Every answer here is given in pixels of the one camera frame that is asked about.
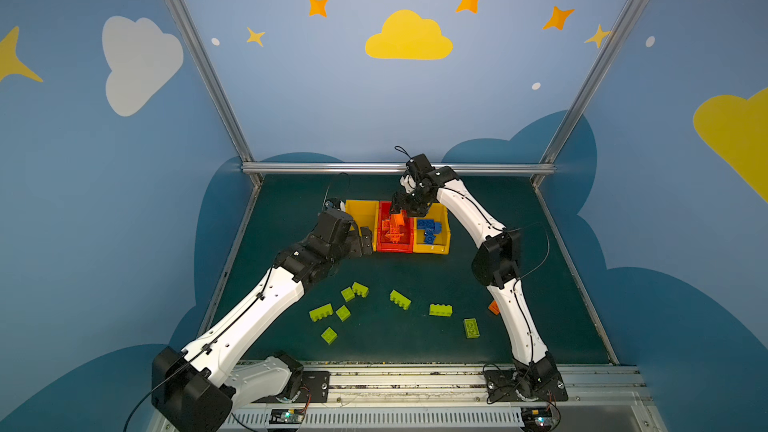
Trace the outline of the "large blue lego brick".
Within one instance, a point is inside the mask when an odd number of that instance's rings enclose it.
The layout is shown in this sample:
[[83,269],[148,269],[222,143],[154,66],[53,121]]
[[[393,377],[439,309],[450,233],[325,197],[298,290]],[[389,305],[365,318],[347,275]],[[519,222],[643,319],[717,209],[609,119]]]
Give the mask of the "large blue lego brick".
[[434,219],[418,219],[417,228],[424,230],[426,235],[437,236],[442,232],[442,224]]

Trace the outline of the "orange square lego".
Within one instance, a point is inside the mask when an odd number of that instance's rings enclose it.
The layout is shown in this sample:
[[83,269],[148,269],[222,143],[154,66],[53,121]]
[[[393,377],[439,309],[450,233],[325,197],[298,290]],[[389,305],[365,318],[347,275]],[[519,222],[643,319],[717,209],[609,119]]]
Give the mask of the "orange square lego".
[[490,311],[491,311],[491,312],[492,312],[494,315],[499,315],[499,314],[500,314],[500,310],[499,310],[499,307],[498,307],[498,305],[497,305],[496,301],[492,301],[492,302],[491,302],[491,304],[488,306],[488,309],[489,309],[489,310],[490,310]]

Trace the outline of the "orange lego plane piece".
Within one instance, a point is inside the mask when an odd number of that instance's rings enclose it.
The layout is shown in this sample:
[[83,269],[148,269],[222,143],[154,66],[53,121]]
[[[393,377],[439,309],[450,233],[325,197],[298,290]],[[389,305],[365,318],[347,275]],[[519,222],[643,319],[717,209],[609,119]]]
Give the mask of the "orange lego plane piece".
[[405,211],[389,214],[380,222],[380,239],[386,248],[407,248],[411,244],[411,219]]

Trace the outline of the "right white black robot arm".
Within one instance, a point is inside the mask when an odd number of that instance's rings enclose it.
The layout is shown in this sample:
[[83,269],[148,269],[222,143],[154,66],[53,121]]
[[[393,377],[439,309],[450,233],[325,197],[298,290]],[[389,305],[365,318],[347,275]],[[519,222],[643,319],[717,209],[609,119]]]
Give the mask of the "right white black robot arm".
[[517,396],[523,401],[565,401],[568,394],[554,357],[534,324],[527,306],[521,268],[521,231],[509,229],[471,195],[456,172],[434,167],[424,155],[406,163],[404,188],[393,195],[392,210],[424,217],[441,204],[459,221],[477,246],[471,269],[495,301],[510,339],[515,372],[512,383],[499,385],[493,400]]

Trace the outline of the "red middle bin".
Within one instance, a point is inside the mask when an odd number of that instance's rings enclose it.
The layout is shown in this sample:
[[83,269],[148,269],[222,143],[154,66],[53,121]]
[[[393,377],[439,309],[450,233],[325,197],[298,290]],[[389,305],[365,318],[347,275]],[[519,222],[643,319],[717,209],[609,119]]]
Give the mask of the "red middle bin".
[[392,214],[392,202],[381,201],[376,227],[376,251],[412,253],[415,241],[414,227],[414,219],[405,211]]

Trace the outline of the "yellow bin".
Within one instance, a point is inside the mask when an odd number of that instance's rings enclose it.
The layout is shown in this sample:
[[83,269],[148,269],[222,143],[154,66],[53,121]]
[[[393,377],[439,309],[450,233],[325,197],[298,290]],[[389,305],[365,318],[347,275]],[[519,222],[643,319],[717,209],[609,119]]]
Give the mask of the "yellow bin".
[[380,202],[374,200],[346,200],[345,211],[355,219],[359,228],[367,227],[371,231],[372,250],[376,252]]
[[[418,219],[434,219],[442,224],[442,232],[435,236],[433,244],[424,243],[424,230],[417,228]],[[414,253],[447,255],[450,251],[451,231],[449,227],[448,209],[439,203],[432,204],[424,218],[413,218],[412,244]]]

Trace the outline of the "green lego beside orange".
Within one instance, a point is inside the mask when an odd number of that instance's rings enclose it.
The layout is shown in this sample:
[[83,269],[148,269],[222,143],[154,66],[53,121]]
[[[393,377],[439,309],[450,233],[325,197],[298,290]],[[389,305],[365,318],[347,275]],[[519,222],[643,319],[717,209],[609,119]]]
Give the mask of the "green lego beside orange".
[[354,282],[352,284],[352,290],[355,295],[366,298],[369,294],[369,288],[361,283]]

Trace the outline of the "green small lego upper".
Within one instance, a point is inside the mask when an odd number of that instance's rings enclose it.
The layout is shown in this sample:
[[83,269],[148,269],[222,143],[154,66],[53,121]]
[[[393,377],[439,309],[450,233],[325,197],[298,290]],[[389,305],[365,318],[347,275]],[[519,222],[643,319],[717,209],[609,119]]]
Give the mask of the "green small lego upper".
[[346,287],[341,291],[342,297],[346,302],[350,302],[356,297],[354,290],[351,287]]

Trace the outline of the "green small lego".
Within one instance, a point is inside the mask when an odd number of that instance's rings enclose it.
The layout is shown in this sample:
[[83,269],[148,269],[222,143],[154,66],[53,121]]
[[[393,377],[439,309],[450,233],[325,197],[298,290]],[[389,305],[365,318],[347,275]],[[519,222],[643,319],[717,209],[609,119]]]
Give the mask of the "green small lego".
[[342,297],[346,302],[350,302],[356,297],[354,290],[351,287],[346,287],[341,291]]
[[348,309],[348,308],[347,308],[345,305],[343,305],[343,306],[339,307],[339,308],[338,308],[338,309],[335,311],[335,314],[336,314],[336,316],[337,316],[337,317],[338,317],[338,318],[339,318],[339,319],[340,319],[342,322],[344,322],[344,321],[348,320],[348,319],[351,317],[351,312],[350,312],[350,310],[349,310],[349,309]]
[[321,337],[328,345],[331,345],[337,340],[338,333],[333,328],[328,327],[322,332]]

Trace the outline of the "green small lego middle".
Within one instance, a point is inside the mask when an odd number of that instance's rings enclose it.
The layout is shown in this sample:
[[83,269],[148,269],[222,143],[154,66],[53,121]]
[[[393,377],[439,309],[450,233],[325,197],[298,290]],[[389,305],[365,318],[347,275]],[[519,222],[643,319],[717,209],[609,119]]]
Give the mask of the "green small lego middle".
[[343,305],[343,306],[339,307],[339,308],[338,308],[338,309],[335,311],[335,314],[336,314],[336,316],[337,316],[337,317],[338,317],[338,318],[339,318],[339,319],[340,319],[342,322],[344,322],[344,321],[348,320],[348,319],[351,317],[351,312],[350,312],[350,310],[349,310],[349,309],[348,309],[348,308],[347,308],[345,305]]

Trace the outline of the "green lego flat centre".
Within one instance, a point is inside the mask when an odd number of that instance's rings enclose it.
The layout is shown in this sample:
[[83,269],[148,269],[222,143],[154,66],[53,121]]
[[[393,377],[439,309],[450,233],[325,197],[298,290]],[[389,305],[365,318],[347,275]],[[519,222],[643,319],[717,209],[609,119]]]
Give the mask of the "green lego flat centre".
[[429,306],[429,315],[434,317],[451,317],[453,307],[447,304],[431,304]]

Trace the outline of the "green lego upside down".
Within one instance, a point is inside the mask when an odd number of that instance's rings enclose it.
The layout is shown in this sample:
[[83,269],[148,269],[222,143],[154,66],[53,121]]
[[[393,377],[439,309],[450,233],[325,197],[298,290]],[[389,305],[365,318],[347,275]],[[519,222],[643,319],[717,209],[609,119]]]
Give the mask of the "green lego upside down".
[[480,337],[480,330],[475,318],[466,318],[463,320],[465,337],[467,339],[477,339]]

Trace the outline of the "controller board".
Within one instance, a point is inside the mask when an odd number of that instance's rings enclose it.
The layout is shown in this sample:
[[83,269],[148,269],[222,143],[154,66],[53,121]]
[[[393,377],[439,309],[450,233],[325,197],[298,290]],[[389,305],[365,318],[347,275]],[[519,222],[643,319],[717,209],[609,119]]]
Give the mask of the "controller board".
[[300,409],[272,409],[269,414],[270,426],[300,426],[303,424],[305,412]]
[[552,412],[547,408],[522,408],[521,419],[524,431],[550,431],[555,425]]

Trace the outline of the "front aluminium rail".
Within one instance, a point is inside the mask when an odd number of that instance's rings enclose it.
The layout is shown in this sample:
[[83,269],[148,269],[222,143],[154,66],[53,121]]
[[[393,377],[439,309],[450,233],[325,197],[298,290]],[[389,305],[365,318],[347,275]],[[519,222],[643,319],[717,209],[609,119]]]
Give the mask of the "front aluminium rail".
[[[561,402],[487,402],[476,364],[311,363],[330,373],[326,403],[260,399],[236,409],[216,431],[524,431],[522,408],[547,408],[550,431],[663,431],[666,425],[634,367],[565,366]],[[305,412],[300,426],[268,424],[272,409]],[[158,412],[150,430],[178,431]]]

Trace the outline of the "left aluminium frame post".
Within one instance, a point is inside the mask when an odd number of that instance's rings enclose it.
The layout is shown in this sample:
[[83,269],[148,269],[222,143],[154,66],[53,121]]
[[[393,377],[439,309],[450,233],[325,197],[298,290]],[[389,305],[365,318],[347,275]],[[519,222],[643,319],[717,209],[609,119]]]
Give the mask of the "left aluminium frame post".
[[244,166],[246,162],[252,162],[253,155],[242,127],[205,50],[205,45],[194,24],[185,0],[164,0],[164,2],[181,33],[184,44],[241,160],[241,166]]

